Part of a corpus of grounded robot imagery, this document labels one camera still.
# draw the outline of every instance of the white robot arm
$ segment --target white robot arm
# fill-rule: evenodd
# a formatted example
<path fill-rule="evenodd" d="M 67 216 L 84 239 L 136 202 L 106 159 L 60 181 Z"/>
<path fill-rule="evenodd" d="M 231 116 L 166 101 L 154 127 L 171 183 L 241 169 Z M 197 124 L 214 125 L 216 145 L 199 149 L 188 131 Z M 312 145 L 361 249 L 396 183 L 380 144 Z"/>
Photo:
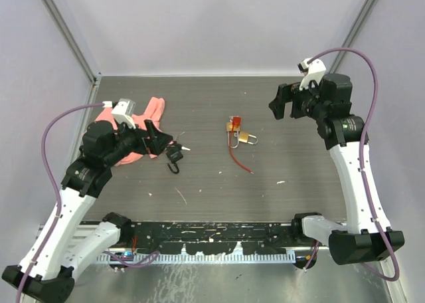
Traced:
<path fill-rule="evenodd" d="M 68 167 L 61 182 L 60 215 L 56 218 L 56 204 L 31 250 L 19 265 L 7 266 L 2 274 L 2 279 L 15 288 L 26 276 L 23 293 L 43 303 L 65 302 L 75 281 L 99 254 L 113 245 L 131 241 L 134 235 L 131 220 L 109 213 L 92 234 L 68 250 L 81 220 L 111 179 L 111 167 L 131 152 L 159 155 L 173 141 L 173 136 L 160 132 L 151 120 L 145 120 L 146 130 L 136 127 L 131 117 L 134 107 L 131 100 L 104 102 L 104 105 L 114 107 L 112 115 L 118 130 L 107 121 L 88 125 L 81 154 Z M 176 146 L 174 142 L 173 149 L 179 148 Z M 48 234 L 37 261 L 33 262 Z"/>
<path fill-rule="evenodd" d="M 362 171 L 367 175 L 374 208 L 379 223 L 395 251 L 404 244 L 401 231 L 393 231 L 379 201 L 369 162 L 369 145 L 363 147 L 365 166 L 360 169 L 360 139 L 365 125 L 362 118 L 350 113 L 350 78 L 342 74 L 325 74 L 321 60 L 303 60 L 299 69 L 304 73 L 301 82 L 282 84 L 269 104 L 274 117 L 284 117 L 285 105 L 292 102 L 291 117 L 308 116 L 316 121 L 317 132 L 337 168 L 345 205 L 347 224 L 327 220 L 319 213 L 299 213 L 292 220 L 292 233 L 299 240 L 315 239 L 329 247 L 337 264 L 382 260 L 388 256 L 383 238 L 369 207 Z"/>

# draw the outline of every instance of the white wall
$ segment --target white wall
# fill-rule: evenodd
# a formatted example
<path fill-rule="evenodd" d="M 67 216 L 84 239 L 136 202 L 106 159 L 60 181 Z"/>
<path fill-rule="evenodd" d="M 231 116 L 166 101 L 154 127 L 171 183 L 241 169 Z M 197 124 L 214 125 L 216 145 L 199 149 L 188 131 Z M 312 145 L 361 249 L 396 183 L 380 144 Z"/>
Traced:
<path fill-rule="evenodd" d="M 423 65 L 425 0 L 379 0 L 354 47 L 376 65 L 380 94 L 369 135 L 379 195 L 393 229 L 406 245 L 397 252 L 409 302 L 425 297 L 425 123 Z M 361 59 L 348 55 L 339 72 L 351 76 L 353 112 L 366 116 L 372 79 Z"/>
<path fill-rule="evenodd" d="M 103 75 L 294 74 L 364 0 L 65 0 Z"/>
<path fill-rule="evenodd" d="M 54 206 L 41 161 L 41 135 L 62 111 L 83 104 L 90 83 L 41 0 L 0 0 L 0 272 L 18 264 Z M 66 169 L 80 115 L 48 138 L 57 180 Z M 0 281 L 2 302 L 16 291 Z"/>

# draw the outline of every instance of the pink towel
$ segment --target pink towel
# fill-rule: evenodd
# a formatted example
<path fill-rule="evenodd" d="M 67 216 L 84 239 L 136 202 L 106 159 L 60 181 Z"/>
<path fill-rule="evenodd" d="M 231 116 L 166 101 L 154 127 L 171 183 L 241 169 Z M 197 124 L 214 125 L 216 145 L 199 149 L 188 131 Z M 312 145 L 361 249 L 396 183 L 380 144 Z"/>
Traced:
<path fill-rule="evenodd" d="M 145 112 L 141 116 L 133 115 L 134 122 L 139 126 L 139 128 L 146 130 L 145 119 L 152 120 L 156 128 L 159 129 L 159 120 L 161 119 L 162 113 L 164 113 L 165 101 L 162 98 L 152 97 L 149 101 L 149 104 L 146 107 Z M 117 125 L 112 117 L 112 108 L 105 108 L 103 112 L 96 118 L 96 121 L 107 120 L 109 121 L 114 129 L 117 129 Z M 123 158 L 116 165 L 125 165 L 127 163 L 135 162 L 142 158 L 143 155 L 138 153 L 131 153 L 127 157 Z"/>

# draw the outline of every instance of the white debris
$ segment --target white debris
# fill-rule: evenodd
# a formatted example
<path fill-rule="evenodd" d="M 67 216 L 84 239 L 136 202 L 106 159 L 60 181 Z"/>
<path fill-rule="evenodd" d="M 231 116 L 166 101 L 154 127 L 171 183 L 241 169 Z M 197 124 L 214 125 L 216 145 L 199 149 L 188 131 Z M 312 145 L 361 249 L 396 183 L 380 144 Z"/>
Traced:
<path fill-rule="evenodd" d="M 187 205 L 187 202 L 186 202 L 186 199 L 183 197 L 183 195 L 181 194 L 181 192 L 176 188 L 176 187 L 174 187 L 174 189 L 179 193 L 179 195 L 182 197 L 182 199 L 183 199 L 183 201 L 186 203 L 186 205 Z"/>

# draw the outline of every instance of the gray wooden tabletop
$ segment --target gray wooden tabletop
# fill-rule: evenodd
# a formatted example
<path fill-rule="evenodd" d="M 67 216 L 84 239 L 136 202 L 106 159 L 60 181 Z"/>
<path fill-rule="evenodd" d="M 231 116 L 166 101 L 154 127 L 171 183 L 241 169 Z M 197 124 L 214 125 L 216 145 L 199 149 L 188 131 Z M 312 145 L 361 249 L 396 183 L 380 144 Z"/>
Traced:
<path fill-rule="evenodd" d="M 141 160 L 115 167 L 113 178 L 86 219 L 110 211 L 144 221 L 290 221 L 295 213 L 317 211 L 345 221 L 339 178 L 316 125 L 309 118 L 275 120 L 268 103 L 276 77 L 104 77 L 96 101 L 130 98 L 142 114 L 152 96 L 165 99 L 161 130 L 191 148 L 178 163 Z M 99 113 L 94 110 L 91 120 Z M 230 115 L 258 137 L 255 146 L 233 152 L 254 174 L 231 159 L 225 132 Z"/>

